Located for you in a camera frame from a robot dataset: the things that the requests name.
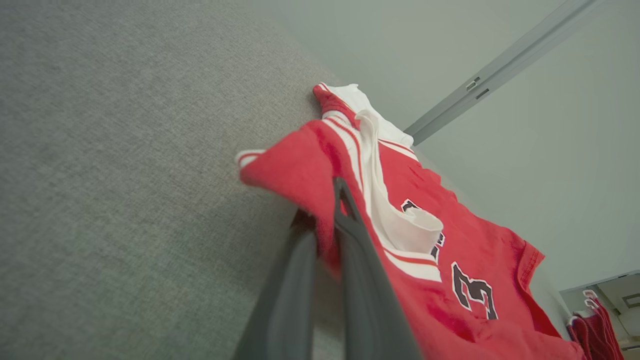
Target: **black number print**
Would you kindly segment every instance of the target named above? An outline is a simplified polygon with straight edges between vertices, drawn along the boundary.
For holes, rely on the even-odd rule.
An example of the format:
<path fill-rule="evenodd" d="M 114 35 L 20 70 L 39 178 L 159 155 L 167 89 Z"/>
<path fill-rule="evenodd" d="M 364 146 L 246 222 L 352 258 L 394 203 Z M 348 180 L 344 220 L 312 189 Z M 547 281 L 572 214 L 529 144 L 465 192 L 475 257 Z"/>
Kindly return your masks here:
<path fill-rule="evenodd" d="M 484 304 L 487 319 L 497 319 L 498 314 L 493 306 L 493 289 L 486 281 L 480 279 L 471 279 L 467 274 L 460 270 L 457 262 L 451 264 L 451 273 L 453 276 L 453 291 L 458 296 L 460 304 L 465 309 L 471 311 L 469 300 Z M 462 284 L 467 285 L 465 292 Z"/>

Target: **red stripe trim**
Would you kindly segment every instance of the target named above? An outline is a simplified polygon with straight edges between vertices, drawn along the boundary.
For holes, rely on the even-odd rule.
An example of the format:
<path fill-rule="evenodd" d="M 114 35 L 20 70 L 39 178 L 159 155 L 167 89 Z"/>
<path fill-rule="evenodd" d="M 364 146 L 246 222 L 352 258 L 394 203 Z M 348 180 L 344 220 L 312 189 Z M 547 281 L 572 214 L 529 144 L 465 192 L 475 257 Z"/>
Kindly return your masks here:
<path fill-rule="evenodd" d="M 261 152 L 247 152 L 246 154 L 240 156 L 240 158 L 238 159 L 238 165 L 242 164 L 242 160 L 244 158 L 247 158 L 249 156 L 256 156 L 257 157 L 257 156 L 260 156 L 261 154 L 262 154 Z"/>
<path fill-rule="evenodd" d="M 404 150 L 410 151 L 412 154 L 415 155 L 415 152 L 413 152 L 413 150 L 409 149 L 408 147 L 406 147 L 404 145 L 400 145 L 399 143 L 394 143 L 394 142 L 390 142 L 390 141 L 382 140 L 382 139 L 378 139 L 378 141 L 385 142 L 385 143 L 390 143 L 391 145 L 395 145 L 395 146 L 401 147 Z"/>
<path fill-rule="evenodd" d="M 353 126 L 353 122 L 352 121 L 348 121 L 347 119 L 345 119 L 344 117 L 341 117 L 340 115 L 334 115 L 335 117 L 337 117 L 338 119 L 344 121 L 347 124 L 351 124 Z"/>
<path fill-rule="evenodd" d="M 437 266 L 436 262 L 433 260 L 429 260 L 429 259 L 416 259 L 416 258 L 407 258 L 405 256 L 400 256 L 400 255 L 396 255 L 391 251 L 386 251 L 385 252 L 387 254 L 390 254 L 391 256 L 393 256 L 394 258 L 398 259 L 398 260 L 402 260 L 405 263 L 412 263 L 412 264 L 423 264 L 423 265 L 433 265 L 433 266 Z"/>
<path fill-rule="evenodd" d="M 338 122 L 338 120 L 335 120 L 333 118 L 328 117 L 327 120 L 329 120 L 330 122 L 333 123 L 333 125 L 336 125 L 337 127 L 339 127 L 340 129 L 344 130 L 347 134 L 349 134 L 351 136 L 351 138 L 353 139 L 353 142 L 356 143 L 356 150 L 358 151 L 358 171 L 360 172 L 360 186 L 364 186 L 364 181 L 362 181 L 362 164 L 360 161 L 360 143 L 358 142 L 358 138 L 356 138 L 356 136 L 346 127 L 344 127 L 344 125 L 342 125 L 340 122 Z"/>

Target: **jersey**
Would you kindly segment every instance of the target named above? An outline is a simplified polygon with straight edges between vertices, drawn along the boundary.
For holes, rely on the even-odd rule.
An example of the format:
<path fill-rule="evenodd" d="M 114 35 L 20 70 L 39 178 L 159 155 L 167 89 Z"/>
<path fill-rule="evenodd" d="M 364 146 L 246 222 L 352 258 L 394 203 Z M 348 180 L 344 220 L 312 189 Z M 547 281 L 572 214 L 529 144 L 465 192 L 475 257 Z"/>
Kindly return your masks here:
<path fill-rule="evenodd" d="M 357 87 L 320 84 L 314 93 L 322 120 L 266 152 L 241 152 L 237 161 L 243 182 L 315 216 L 319 251 L 335 273 L 332 179 L 339 176 L 426 358 L 583 358 L 530 294 L 543 258 L 532 245 L 459 204 L 422 169 L 410 136 L 375 112 Z"/>

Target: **red clothing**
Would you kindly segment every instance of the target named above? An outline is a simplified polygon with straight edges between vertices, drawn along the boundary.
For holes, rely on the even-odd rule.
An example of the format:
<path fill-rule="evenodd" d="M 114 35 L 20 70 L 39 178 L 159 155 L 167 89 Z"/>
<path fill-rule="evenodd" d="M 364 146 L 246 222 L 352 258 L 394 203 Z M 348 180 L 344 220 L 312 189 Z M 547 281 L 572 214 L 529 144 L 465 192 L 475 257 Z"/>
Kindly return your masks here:
<path fill-rule="evenodd" d="M 344 117 L 313 120 L 264 154 L 244 152 L 238 161 L 243 182 L 272 190 L 316 217 L 319 251 L 330 268 L 339 271 L 332 179 L 342 177 L 426 358 L 584 357 L 578 344 L 559 337 L 531 296 L 529 281 L 543 259 L 538 250 L 473 215 L 406 146 L 393 139 L 376 139 L 375 146 L 367 142 L 357 128 L 364 131 L 368 122 L 345 111 L 349 106 L 325 86 L 314 92 L 323 112 L 340 111 Z M 421 208 L 442 221 L 443 236 L 429 254 L 392 249 L 381 240 L 386 235 L 371 215 L 377 209 L 367 212 L 363 194 L 365 154 L 371 149 L 378 152 L 372 159 L 382 167 L 387 205 L 398 214 Z"/>

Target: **white armhole trim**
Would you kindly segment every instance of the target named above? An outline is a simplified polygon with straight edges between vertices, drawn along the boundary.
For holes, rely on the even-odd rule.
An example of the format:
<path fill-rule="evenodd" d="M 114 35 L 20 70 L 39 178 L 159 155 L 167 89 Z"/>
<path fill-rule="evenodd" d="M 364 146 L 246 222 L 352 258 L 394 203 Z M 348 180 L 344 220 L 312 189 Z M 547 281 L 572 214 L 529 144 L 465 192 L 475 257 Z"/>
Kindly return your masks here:
<path fill-rule="evenodd" d="M 243 168 L 253 160 L 256 160 L 264 151 L 265 150 L 244 150 L 238 152 L 236 155 L 236 164 L 238 164 L 240 168 Z"/>

